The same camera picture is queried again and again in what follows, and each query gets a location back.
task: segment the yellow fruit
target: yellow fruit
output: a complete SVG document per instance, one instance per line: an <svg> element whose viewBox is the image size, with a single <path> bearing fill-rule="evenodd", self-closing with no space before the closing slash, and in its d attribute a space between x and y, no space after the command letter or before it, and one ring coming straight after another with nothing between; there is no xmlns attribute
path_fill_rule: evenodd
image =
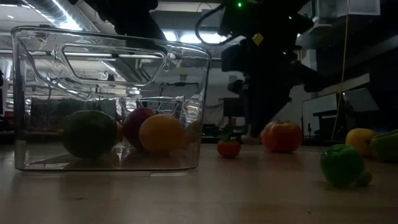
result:
<svg viewBox="0 0 398 224"><path fill-rule="evenodd" d="M183 138L184 130L180 120L171 115L153 115L139 129L142 145L154 154L168 154L180 149Z"/></svg>
<svg viewBox="0 0 398 224"><path fill-rule="evenodd" d="M354 146L358 149L359 154L364 157L371 157L372 152L370 148L371 139L377 135L377 132L364 129L355 128L349 131L346 137L346 144Z"/></svg>

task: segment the tomato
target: tomato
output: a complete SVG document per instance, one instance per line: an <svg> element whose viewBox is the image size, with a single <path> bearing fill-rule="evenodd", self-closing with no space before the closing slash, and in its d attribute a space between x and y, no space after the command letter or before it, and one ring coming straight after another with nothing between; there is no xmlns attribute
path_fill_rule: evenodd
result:
<svg viewBox="0 0 398 224"><path fill-rule="evenodd" d="M235 158L241 152L241 143L237 140L220 140L217 144L217 151L224 158Z"/></svg>
<svg viewBox="0 0 398 224"><path fill-rule="evenodd" d="M302 131L293 123L272 122L261 133L261 142L272 152L292 152L303 141Z"/></svg>

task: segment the clear plastic container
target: clear plastic container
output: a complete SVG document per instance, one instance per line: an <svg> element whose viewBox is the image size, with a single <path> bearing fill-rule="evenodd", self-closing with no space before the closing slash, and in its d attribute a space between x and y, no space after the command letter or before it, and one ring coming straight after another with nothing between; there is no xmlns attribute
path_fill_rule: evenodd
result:
<svg viewBox="0 0 398 224"><path fill-rule="evenodd" d="M16 27L12 41L17 169L173 171L198 165L207 51L38 27Z"/></svg>

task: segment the green bell pepper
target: green bell pepper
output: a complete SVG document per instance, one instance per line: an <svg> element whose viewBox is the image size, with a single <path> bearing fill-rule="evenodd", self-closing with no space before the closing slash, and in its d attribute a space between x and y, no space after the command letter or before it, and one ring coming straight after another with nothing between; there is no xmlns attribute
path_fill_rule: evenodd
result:
<svg viewBox="0 0 398 224"><path fill-rule="evenodd" d="M371 140L374 157L382 162L398 162L398 129L374 136Z"/></svg>
<svg viewBox="0 0 398 224"><path fill-rule="evenodd" d="M365 172L364 161L358 150L346 144L332 146L321 156L323 175L335 187L348 187L357 182L358 185L367 185L371 178L362 180L360 177L369 177Z"/></svg>

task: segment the table surface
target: table surface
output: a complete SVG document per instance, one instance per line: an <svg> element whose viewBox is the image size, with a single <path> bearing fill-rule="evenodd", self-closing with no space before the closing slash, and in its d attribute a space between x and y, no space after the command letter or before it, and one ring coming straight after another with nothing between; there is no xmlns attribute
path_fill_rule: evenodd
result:
<svg viewBox="0 0 398 224"><path fill-rule="evenodd" d="M369 187L334 189L322 147L269 154L243 146L223 159L204 144L199 168L173 177L23 174L0 150L0 223L395 223L398 166L367 161Z"/></svg>

